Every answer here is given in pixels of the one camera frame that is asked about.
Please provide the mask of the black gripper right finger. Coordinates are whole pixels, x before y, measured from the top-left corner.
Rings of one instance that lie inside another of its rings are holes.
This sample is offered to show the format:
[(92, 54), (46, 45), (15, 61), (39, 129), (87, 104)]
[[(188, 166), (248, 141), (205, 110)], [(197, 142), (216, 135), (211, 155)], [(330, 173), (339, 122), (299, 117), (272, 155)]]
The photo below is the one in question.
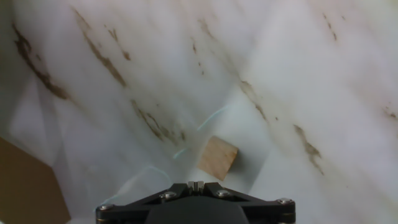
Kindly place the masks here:
[(249, 223), (295, 223), (295, 201), (290, 198), (262, 200), (222, 187), (218, 182), (195, 182), (195, 195), (238, 207)]

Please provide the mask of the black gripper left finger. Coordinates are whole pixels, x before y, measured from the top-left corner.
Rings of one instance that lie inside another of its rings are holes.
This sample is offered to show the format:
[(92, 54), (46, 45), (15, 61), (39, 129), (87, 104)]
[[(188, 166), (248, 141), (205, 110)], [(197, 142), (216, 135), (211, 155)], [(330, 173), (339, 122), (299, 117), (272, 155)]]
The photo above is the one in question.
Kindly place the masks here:
[(173, 184), (170, 188), (127, 205), (106, 203), (95, 209), (96, 223), (144, 223), (153, 208), (192, 196), (195, 182)]

